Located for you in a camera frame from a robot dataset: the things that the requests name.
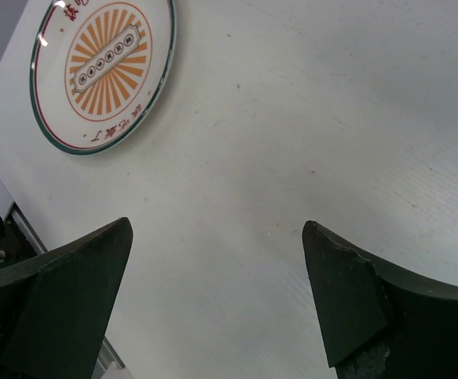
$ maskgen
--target plate logo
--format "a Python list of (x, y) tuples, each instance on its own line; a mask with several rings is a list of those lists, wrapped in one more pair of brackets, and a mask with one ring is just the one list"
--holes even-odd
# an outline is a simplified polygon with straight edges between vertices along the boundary
[(92, 122), (122, 113), (145, 83), (151, 42), (148, 21), (137, 7), (118, 2), (95, 11), (66, 58), (66, 95), (74, 111)]

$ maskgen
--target white plate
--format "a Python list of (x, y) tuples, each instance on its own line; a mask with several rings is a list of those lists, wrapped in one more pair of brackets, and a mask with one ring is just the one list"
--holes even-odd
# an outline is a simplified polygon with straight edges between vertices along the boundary
[(32, 109), (64, 152), (101, 152), (143, 121), (166, 80), (176, 37), (174, 0), (59, 0), (32, 52)]

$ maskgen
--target table surface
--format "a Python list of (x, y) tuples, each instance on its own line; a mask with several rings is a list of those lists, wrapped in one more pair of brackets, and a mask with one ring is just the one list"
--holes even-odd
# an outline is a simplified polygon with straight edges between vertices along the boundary
[(0, 64), (0, 178), (48, 248), (130, 218), (107, 335), (136, 378), (334, 378), (307, 220), (458, 285), (458, 1), (182, 0), (160, 101), (86, 157), (32, 113), (47, 3)]

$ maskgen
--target circular emblem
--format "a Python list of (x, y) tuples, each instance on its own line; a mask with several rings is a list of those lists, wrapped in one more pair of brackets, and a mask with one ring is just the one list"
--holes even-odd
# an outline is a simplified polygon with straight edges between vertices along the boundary
[[(73, 0), (51, 5), (31, 64), (32, 107), (50, 142), (65, 152), (92, 154), (136, 128), (171, 65), (172, 1)], [(147, 17), (148, 7), (153, 19)]]

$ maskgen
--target white table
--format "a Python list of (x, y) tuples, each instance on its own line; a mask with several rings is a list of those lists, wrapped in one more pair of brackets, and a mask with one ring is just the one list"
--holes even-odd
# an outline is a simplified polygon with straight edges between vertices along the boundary
[(32, 114), (46, 8), (0, 64), (0, 177), (48, 248), (130, 218), (107, 334), (137, 379), (334, 378), (307, 220), (458, 285), (458, 1), (178, 0), (160, 102), (89, 157)]

